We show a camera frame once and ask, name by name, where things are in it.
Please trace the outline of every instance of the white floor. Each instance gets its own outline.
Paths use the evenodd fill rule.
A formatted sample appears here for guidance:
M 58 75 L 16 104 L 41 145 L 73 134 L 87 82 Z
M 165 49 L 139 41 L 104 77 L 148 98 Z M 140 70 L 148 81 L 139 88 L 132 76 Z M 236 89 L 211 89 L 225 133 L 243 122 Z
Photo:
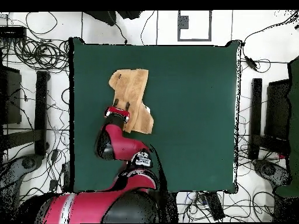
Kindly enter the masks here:
M 81 12 L 52 12 L 52 14 L 57 19 L 57 26 L 49 33 L 45 35 L 37 35 L 43 39 L 60 39 L 67 40 L 69 37 L 82 37 L 86 43 L 97 43 L 97 44 L 123 44 L 124 38 L 120 35 L 120 32 L 116 26 L 110 27 L 109 25 L 95 20 L 93 17 L 82 14 Z M 9 25 L 24 25 L 26 23 L 27 13 L 11 13 Z M 197 20 L 203 20 L 204 15 L 201 11 L 181 11 L 181 15 L 189 15 L 190 23 L 189 30 L 184 30 L 181 35 L 191 39 L 200 39 L 207 35 L 206 28 L 202 27 L 200 29 L 200 24 Z M 142 42 L 144 45 L 165 45 L 165 44 L 197 44 L 197 45 L 215 45 L 224 46 L 230 40 L 242 40 L 253 32 L 262 30 L 263 28 L 273 25 L 275 23 L 280 23 L 286 20 L 291 15 L 290 12 L 286 10 L 214 10 L 212 14 L 212 28 L 211 28 L 211 41 L 181 41 L 178 42 L 178 12 L 177 11 L 145 11 L 142 12 L 140 18 L 130 20 L 123 20 L 117 14 L 117 23 L 122 29 L 122 32 L 128 44 L 134 44 L 141 46 Z M 0 19 L 0 25 L 5 25 L 6 20 Z M 31 13 L 28 16 L 27 24 L 36 33 L 43 33 L 50 30 L 55 25 L 55 19 L 48 12 L 38 12 Z M 277 81 L 281 79 L 288 78 L 287 63 L 299 56 L 299 30 L 294 29 L 295 23 L 289 23 L 281 26 L 277 26 L 258 34 L 250 36 L 246 40 L 246 45 L 244 52 L 247 56 L 253 58 L 255 61 L 262 60 L 260 63 L 259 71 L 263 72 L 269 68 L 266 73 L 258 73 L 250 68 L 246 68 L 246 63 L 242 63 L 244 71 L 242 72 L 241 80 L 241 102 L 240 110 L 247 109 L 250 106 L 251 97 L 251 81 L 252 78 L 262 78 L 263 79 L 263 101 L 266 100 L 266 87 L 269 82 Z M 19 61 L 14 55 L 9 55 L 9 61 Z M 13 62 L 8 62 L 8 66 L 20 70 L 22 74 L 22 86 L 25 89 L 27 98 L 34 99 L 35 83 L 36 83 L 36 72 L 30 69 L 24 64 L 16 64 Z M 61 165 L 65 160 L 69 161 L 69 151 L 67 149 L 69 139 L 68 139 L 68 125 L 69 125 L 69 115 L 68 115 L 68 105 L 63 103 L 61 100 L 62 91 L 69 87 L 68 75 L 66 72 L 61 72 L 59 74 L 52 74 L 51 80 L 48 82 L 48 105 L 53 105 L 55 103 L 55 109 L 52 107 L 48 110 L 48 131 L 47 140 L 50 144 L 50 149 L 53 146 L 57 146 L 58 140 L 61 138 L 63 141 L 59 142 L 58 149 L 63 150 L 66 158 L 63 156 L 57 163 L 55 171 L 55 176 L 61 170 Z M 68 91 L 64 94 L 64 100 L 68 102 Z M 34 124 L 34 107 L 35 101 L 21 101 L 21 108 L 26 112 L 30 122 Z M 262 107 L 262 125 L 265 124 L 265 110 L 266 103 Z M 240 122 L 247 123 L 249 121 L 249 109 L 240 112 Z M 26 116 L 22 115 L 21 124 L 5 126 L 5 131 L 7 133 L 22 131 L 24 128 L 30 129 L 30 125 L 26 119 Z M 239 125 L 239 133 L 247 134 L 246 128 L 248 130 L 248 124 Z M 22 147 L 17 147 L 8 150 L 6 154 L 6 159 L 10 159 L 16 155 L 18 150 Z M 33 145 L 22 149 L 18 156 L 27 153 L 34 152 Z M 263 157 L 266 152 L 260 152 L 260 156 Z M 277 154 L 272 154 L 274 158 L 278 158 Z M 228 215 L 224 218 L 224 222 L 258 222 L 259 219 L 255 216 L 252 209 L 252 203 L 249 203 L 249 197 L 257 192 L 267 191 L 272 192 L 270 184 L 256 175 L 256 173 L 250 170 L 248 167 L 240 166 L 238 169 L 237 181 L 240 184 L 239 191 L 236 194 L 228 195 L 223 192 L 219 192 L 221 201 L 223 204 L 224 212 Z M 50 174 L 46 171 L 46 163 L 44 162 L 37 171 L 32 174 L 28 174 L 23 182 L 21 188 L 21 195 L 24 195 L 32 187 L 40 188 L 42 191 L 47 192 L 50 183 Z M 28 194 L 29 196 L 35 193 L 36 190 L 31 190 Z M 177 197 L 179 212 L 183 213 L 186 209 L 186 204 L 190 204 L 193 201 L 194 193 L 189 193 L 189 198 L 187 199 L 186 192 L 180 192 Z M 256 196 L 255 202 L 257 205 L 262 207 L 257 208 L 258 217 L 263 222 L 271 221 L 271 216 L 265 212 L 268 209 L 273 210 L 273 198 L 260 193 Z M 196 212 L 196 208 L 193 206 L 190 209 L 191 220 L 185 215 L 184 222 L 214 222 L 213 219 L 208 215 L 209 218 L 204 218 L 204 210 Z

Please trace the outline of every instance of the black cable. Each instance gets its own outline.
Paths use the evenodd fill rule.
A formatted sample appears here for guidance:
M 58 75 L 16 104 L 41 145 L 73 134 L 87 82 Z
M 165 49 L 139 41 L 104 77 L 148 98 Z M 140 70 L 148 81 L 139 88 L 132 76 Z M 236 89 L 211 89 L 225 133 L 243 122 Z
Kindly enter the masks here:
M 122 32 L 121 28 L 120 28 L 119 25 L 117 25 L 116 22 L 112 19 L 111 14 L 110 14 L 110 11 L 107 11 L 107 12 L 108 12 L 109 18 L 112 20 L 112 22 L 114 22 L 114 24 L 115 24 L 115 25 L 117 26 L 117 28 L 120 30 L 120 34 L 121 34 L 121 36 L 123 36 L 123 32 Z M 127 40 L 127 38 L 125 38 L 124 36 L 123 36 L 123 38 L 124 38 L 124 44 L 126 45 L 126 44 L 128 43 L 128 40 Z
M 265 59 L 265 58 L 264 58 L 264 59 L 257 60 L 257 61 L 254 61 L 252 58 L 247 57 L 247 56 L 245 55 L 245 53 L 244 53 L 244 46 L 245 46 L 245 44 L 246 44 L 246 40 L 247 40 L 250 36 L 252 36 L 252 35 L 254 35 L 254 34 L 256 34 L 256 33 L 260 33 L 260 32 L 263 32 L 263 31 L 265 31 L 265 30 L 267 30 L 267 29 L 270 29 L 270 28 L 273 28 L 273 27 L 277 27 L 277 26 L 280 26 L 280 25 L 285 25 L 285 24 L 289 24 L 289 23 L 291 23 L 291 22 L 294 22 L 294 21 L 298 18 L 298 11 L 299 11 L 299 10 L 295 10 L 295 12 L 294 12 L 289 18 L 287 18 L 285 21 L 280 22 L 280 23 L 277 23 L 277 24 L 273 24 L 273 25 L 268 26 L 268 27 L 265 27 L 264 29 L 262 29 L 262 30 L 260 30 L 260 31 L 256 31 L 256 32 L 254 32 L 254 33 L 251 33 L 250 35 L 248 35 L 248 36 L 245 38 L 245 40 L 244 40 L 244 42 L 243 42 L 243 44 L 242 44 L 242 52 L 243 52 L 243 55 L 244 55 L 244 57 L 245 57 L 245 62 L 248 64 L 249 67 L 251 67 L 252 69 L 254 69 L 254 70 L 255 70 L 256 72 L 258 72 L 258 73 L 265 73 L 265 72 L 267 72 L 267 71 L 270 69 L 270 67 L 271 67 L 271 62 L 270 62 L 270 60 Z M 255 63 L 255 62 L 262 61 L 262 60 L 267 60 L 267 61 L 269 62 L 269 68 L 268 68 L 267 70 L 265 70 L 265 71 L 258 71 L 258 68 L 256 67 L 256 63 Z
M 35 189 L 36 190 L 36 192 L 41 192 L 42 194 L 44 194 L 44 192 L 41 190 L 41 189 L 39 189 L 39 188 L 37 188 L 37 187 L 32 187 L 25 195 L 21 195 L 20 197 L 21 197 L 21 199 L 20 199 L 20 201 L 22 201 L 23 199 L 24 199 L 24 197 L 26 197 L 26 196 L 33 196 L 33 195 L 35 195 L 35 193 L 33 193 L 33 194 L 31 194 L 31 195 L 28 195 L 29 194 L 29 192 L 31 192 L 31 190 L 33 190 L 33 189 Z
M 254 212 L 255 216 L 257 217 L 257 219 L 258 219 L 260 222 L 262 222 L 262 220 L 258 217 L 258 215 L 257 215 L 257 213 L 256 213 L 256 207 L 259 207 L 259 208 L 260 208 L 260 206 L 258 206 L 258 205 L 255 203 L 255 197 L 256 197 L 257 195 L 261 194 L 261 193 L 265 193 L 265 194 L 270 195 L 271 197 L 274 198 L 274 196 L 273 196 L 271 193 L 267 192 L 267 191 L 260 191 L 260 192 L 257 192 L 255 195 L 253 195 L 253 197 L 252 197 L 252 207 L 253 207 L 253 212 Z
M 42 35 L 42 34 L 47 34 L 49 32 L 51 32 L 58 24 L 58 21 L 56 19 L 56 17 L 51 13 L 51 12 L 48 12 L 54 19 L 55 19 L 55 25 L 54 27 L 52 27 L 49 31 L 46 31 L 44 33 L 37 33 L 35 31 L 33 31 L 31 28 L 29 28 L 29 25 L 28 25 L 28 16 L 31 14 L 31 13 L 36 13 L 36 12 L 29 12 L 27 15 L 26 15 L 26 18 L 25 18 L 25 21 L 26 21 L 26 26 L 27 28 L 29 29 L 29 31 L 37 38 L 39 39 L 36 35 Z
M 144 45 L 144 43 L 143 43 L 143 40 L 142 40 L 142 34 L 143 34 L 143 31 L 144 31 L 144 28 L 145 28 L 145 26 L 147 25 L 148 20 L 153 16 L 154 13 L 155 13 L 155 10 L 154 10 L 153 13 L 150 15 L 150 17 L 147 19 L 147 21 L 145 22 L 145 24 L 144 24 L 144 26 L 143 26 L 143 29 L 142 29 L 142 31 L 141 31 L 140 39 L 141 39 L 141 42 L 142 42 L 143 45 Z
M 69 90 L 69 87 L 68 87 L 67 89 L 63 90 L 63 92 L 62 92 L 62 94 L 61 94 L 61 100 L 62 100 L 66 105 L 69 105 L 69 103 L 67 103 L 67 102 L 63 99 L 63 94 L 64 94 L 67 90 Z
M 250 34 L 249 36 L 247 36 L 247 37 L 245 38 L 245 40 L 244 40 L 244 42 L 243 42 L 243 46 L 242 46 L 242 52 L 243 52 L 244 57 L 246 57 L 246 55 L 245 55 L 245 53 L 244 53 L 244 46 L 245 46 L 245 44 L 246 44 L 246 40 L 247 40 L 250 36 L 252 36 L 252 35 L 254 35 L 254 34 L 257 34 L 257 33 L 260 33 L 260 32 L 263 32 L 263 31 L 265 31 L 265 30 L 267 30 L 267 29 L 270 29 L 270 28 L 272 28 L 272 27 L 277 27 L 277 26 L 280 26 L 280 25 L 286 25 L 286 24 L 289 24 L 289 23 L 291 23 L 291 22 L 294 22 L 295 19 L 298 18 L 298 11 L 299 11 L 299 10 L 296 10 L 296 11 L 295 11 L 289 18 L 287 18 L 287 19 L 286 19 L 285 21 L 283 21 L 283 22 L 280 22 L 280 23 L 273 24 L 273 25 L 271 25 L 271 26 L 265 27 L 264 29 L 262 29 L 262 30 L 260 30 L 260 31 L 256 31 L 256 32 Z

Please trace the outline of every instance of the black stand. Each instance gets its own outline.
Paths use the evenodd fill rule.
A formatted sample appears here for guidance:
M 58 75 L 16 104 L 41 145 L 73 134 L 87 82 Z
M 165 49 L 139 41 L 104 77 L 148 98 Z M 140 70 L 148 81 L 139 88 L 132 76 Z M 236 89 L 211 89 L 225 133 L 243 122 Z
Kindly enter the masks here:
M 275 100 L 275 98 L 272 99 L 271 95 L 268 94 L 268 101 L 271 102 L 273 100 Z M 261 109 L 262 109 L 262 79 L 254 78 L 252 80 L 252 100 L 251 100 L 250 122 L 249 122 L 248 159 L 249 160 L 258 159 L 260 147 L 266 148 L 272 152 L 277 152 L 284 156 L 288 156 L 290 154 L 290 144 L 287 140 L 286 134 L 284 135 L 283 139 L 281 137 L 280 139 L 276 138 L 277 137 L 276 134 L 271 134 L 271 133 L 269 134 L 267 133 L 268 135 L 260 134 Z
M 24 144 L 34 142 L 34 151 L 36 155 L 45 156 L 48 148 L 46 142 L 47 133 L 47 82 L 50 80 L 50 74 L 46 71 L 37 71 L 36 80 L 36 106 L 34 131 L 22 131 L 4 135 L 1 143 L 1 149 L 7 150 Z

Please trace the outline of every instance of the green mat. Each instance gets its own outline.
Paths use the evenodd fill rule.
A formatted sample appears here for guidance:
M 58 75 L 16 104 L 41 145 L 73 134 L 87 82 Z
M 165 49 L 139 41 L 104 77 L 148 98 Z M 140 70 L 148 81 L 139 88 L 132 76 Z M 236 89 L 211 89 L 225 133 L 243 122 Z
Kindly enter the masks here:
M 113 103 L 108 81 L 118 69 L 147 69 L 143 102 L 152 134 L 125 134 L 152 144 L 169 191 L 234 187 L 234 121 L 239 41 L 226 47 L 91 45 L 74 41 L 74 191 L 108 188 L 121 161 L 95 156 L 103 114 Z

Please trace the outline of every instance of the power strip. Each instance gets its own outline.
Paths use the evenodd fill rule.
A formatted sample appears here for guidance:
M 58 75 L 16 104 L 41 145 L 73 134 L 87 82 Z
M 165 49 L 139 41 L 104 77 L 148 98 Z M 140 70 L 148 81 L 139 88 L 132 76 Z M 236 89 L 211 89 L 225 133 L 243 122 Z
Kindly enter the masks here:
M 1 26 L 1 40 L 20 40 L 26 39 L 26 28 L 22 26 Z
M 6 19 L 9 15 L 9 12 L 0 12 L 0 18 Z

